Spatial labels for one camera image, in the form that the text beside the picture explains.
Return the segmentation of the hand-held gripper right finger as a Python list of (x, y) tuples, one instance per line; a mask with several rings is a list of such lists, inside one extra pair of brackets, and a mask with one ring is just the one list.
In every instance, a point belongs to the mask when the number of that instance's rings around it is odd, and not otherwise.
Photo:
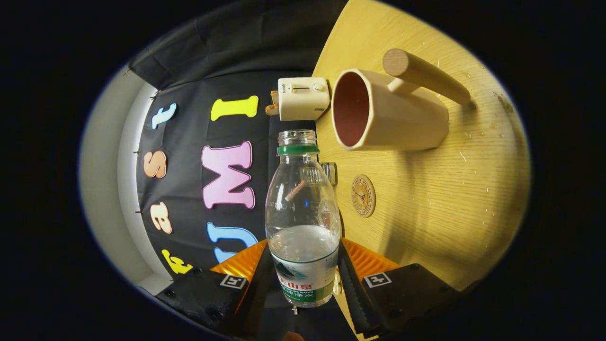
[(458, 291), (418, 263), (400, 266), (341, 238), (338, 269), (354, 331), (379, 339), (417, 330), (448, 310)]

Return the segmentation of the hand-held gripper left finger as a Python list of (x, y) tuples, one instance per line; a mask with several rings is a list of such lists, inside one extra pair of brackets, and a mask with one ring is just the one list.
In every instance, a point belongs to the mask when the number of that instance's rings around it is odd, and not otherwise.
[(255, 339), (272, 270), (264, 240), (211, 269), (190, 269), (156, 298), (169, 311), (213, 334)]

